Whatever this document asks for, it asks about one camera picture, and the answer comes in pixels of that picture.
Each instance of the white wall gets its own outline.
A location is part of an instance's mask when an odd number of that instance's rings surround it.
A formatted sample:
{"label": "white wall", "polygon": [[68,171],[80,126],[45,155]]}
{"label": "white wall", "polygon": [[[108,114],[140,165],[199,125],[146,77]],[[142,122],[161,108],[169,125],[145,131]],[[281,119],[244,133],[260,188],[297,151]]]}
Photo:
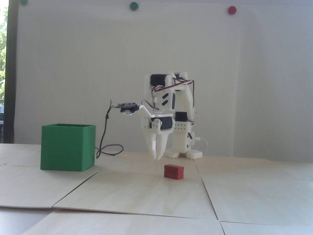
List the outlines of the white wall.
{"label": "white wall", "polygon": [[242,9],[233,155],[313,161],[313,11]]}
{"label": "white wall", "polygon": [[[209,154],[230,156],[241,30],[227,8],[29,1],[18,19],[15,142],[39,144],[42,125],[86,123],[99,143],[110,98],[139,103],[146,74],[185,70],[201,117],[194,131]],[[108,121],[105,144],[147,150],[138,117],[113,110]]]}
{"label": "white wall", "polygon": [[[185,70],[209,155],[313,162],[312,8],[271,1],[229,16],[228,4],[102,2],[20,8],[16,143],[40,143],[51,123],[95,124],[99,143],[110,98],[139,103],[146,74]],[[112,143],[146,151],[139,119],[113,110]]]}

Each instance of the foliage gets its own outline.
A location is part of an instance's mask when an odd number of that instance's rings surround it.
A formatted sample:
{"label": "foliage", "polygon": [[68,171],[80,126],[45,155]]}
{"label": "foliage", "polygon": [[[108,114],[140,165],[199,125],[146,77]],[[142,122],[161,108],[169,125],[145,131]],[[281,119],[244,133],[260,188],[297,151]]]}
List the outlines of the foliage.
{"label": "foliage", "polygon": [[8,4],[0,6],[0,99],[4,99]]}

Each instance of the green box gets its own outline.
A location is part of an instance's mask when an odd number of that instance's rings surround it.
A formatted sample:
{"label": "green box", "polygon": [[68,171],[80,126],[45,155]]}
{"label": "green box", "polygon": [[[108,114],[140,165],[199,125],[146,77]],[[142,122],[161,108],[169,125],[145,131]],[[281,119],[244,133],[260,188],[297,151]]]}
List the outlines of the green box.
{"label": "green box", "polygon": [[84,171],[95,164],[96,126],[53,124],[41,129],[42,170]]}

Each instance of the green magnet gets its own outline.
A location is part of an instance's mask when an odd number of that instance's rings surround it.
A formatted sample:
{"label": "green magnet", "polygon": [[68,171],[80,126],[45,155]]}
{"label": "green magnet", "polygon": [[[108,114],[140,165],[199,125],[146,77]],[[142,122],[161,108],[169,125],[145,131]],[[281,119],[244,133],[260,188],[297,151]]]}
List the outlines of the green magnet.
{"label": "green magnet", "polygon": [[28,3],[28,0],[20,0],[20,4],[21,4],[22,6],[26,6],[27,3]]}
{"label": "green magnet", "polygon": [[130,8],[133,10],[133,11],[135,11],[135,10],[137,10],[138,9],[138,3],[136,3],[136,2],[132,2],[130,5]]}

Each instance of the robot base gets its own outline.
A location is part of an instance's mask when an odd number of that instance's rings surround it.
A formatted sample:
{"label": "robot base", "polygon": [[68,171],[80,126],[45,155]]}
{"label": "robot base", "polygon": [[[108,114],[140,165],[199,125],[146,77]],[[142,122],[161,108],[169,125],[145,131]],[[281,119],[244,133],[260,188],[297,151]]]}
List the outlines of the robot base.
{"label": "robot base", "polygon": [[179,156],[186,156],[186,158],[189,158],[189,159],[198,159],[198,158],[202,158],[202,152],[198,150],[189,150],[186,153],[179,153],[173,149],[167,149],[165,150],[163,156],[168,157],[168,158],[178,158]]}

